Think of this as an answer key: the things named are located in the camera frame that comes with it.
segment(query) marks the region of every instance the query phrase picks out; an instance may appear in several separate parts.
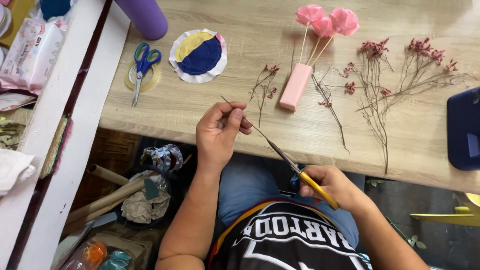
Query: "pink package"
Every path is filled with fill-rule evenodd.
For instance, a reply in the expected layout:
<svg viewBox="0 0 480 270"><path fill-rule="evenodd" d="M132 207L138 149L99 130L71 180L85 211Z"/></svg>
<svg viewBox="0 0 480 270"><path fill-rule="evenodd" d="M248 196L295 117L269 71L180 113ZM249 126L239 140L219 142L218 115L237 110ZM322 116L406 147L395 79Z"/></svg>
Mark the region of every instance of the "pink package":
<svg viewBox="0 0 480 270"><path fill-rule="evenodd" d="M311 75L311 66L296 63L280 99L280 106L296 111Z"/></svg>
<svg viewBox="0 0 480 270"><path fill-rule="evenodd" d="M24 19L1 66L1 87L24 89L39 95L62 38L56 22Z"/></svg>

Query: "dark blue case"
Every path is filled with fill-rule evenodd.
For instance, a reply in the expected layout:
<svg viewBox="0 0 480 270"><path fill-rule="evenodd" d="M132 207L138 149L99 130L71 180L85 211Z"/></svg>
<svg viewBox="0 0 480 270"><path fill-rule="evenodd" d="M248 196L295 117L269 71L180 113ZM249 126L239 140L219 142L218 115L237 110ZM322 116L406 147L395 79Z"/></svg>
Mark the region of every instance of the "dark blue case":
<svg viewBox="0 0 480 270"><path fill-rule="evenodd" d="M455 168L480 170L480 86L448 99L447 141Z"/></svg>

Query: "scissor blade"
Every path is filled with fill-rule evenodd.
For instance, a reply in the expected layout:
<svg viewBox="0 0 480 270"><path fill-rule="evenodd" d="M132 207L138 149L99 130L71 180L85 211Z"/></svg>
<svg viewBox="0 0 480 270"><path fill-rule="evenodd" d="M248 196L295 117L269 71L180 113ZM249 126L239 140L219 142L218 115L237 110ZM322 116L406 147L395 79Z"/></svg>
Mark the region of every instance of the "scissor blade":
<svg viewBox="0 0 480 270"><path fill-rule="evenodd" d="M132 107L135 107L137 105L137 100L138 100L138 93L140 92L140 86L142 85L142 78L143 78L142 72L137 72L137 82L135 84L135 91L133 92L133 100L132 100Z"/></svg>
<svg viewBox="0 0 480 270"><path fill-rule="evenodd" d="M276 146L272 141L270 141L269 139L267 139L267 142L268 144L270 144L270 146L273 148L273 150L275 150L275 152L277 152L277 154L286 162L290 165L290 167L292 168L292 170L296 173L296 174L300 174L301 171L300 169L297 167L297 165L287 156L285 155L285 153L280 150L280 148L278 148L278 146Z"/></svg>

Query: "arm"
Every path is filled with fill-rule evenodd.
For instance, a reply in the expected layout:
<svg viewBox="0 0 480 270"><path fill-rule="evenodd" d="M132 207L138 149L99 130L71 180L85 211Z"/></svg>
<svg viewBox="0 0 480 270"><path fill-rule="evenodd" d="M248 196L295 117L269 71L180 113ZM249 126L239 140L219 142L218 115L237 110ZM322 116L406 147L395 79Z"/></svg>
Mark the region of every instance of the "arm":
<svg viewBox="0 0 480 270"><path fill-rule="evenodd" d="M203 269L212 242L220 173L233 154L233 142L240 130L252 132L242 120L245 103L217 103L197 124L198 165L190 189L167 229L156 269Z"/></svg>
<svg viewBox="0 0 480 270"><path fill-rule="evenodd" d="M312 179L330 194L341 209L349 211L367 248L373 269L430 270L417 253L390 226L375 203L334 166L307 166ZM315 203L323 197L302 182L300 194L312 196Z"/></svg>

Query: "person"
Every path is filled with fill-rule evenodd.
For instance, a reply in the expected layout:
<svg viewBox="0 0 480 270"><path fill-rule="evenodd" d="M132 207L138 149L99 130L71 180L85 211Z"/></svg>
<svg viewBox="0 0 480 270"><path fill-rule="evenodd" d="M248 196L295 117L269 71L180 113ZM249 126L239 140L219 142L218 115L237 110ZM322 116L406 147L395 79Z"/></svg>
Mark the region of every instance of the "person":
<svg viewBox="0 0 480 270"><path fill-rule="evenodd" d="M303 170L338 203L333 211L303 183L294 197L280 195L261 158L233 154L237 133L252 133L246 107L217 103L198 122L197 171L163 237L157 270L367 269L355 252L359 235L374 270L430 269L336 167ZM208 254L217 206L227 229Z"/></svg>

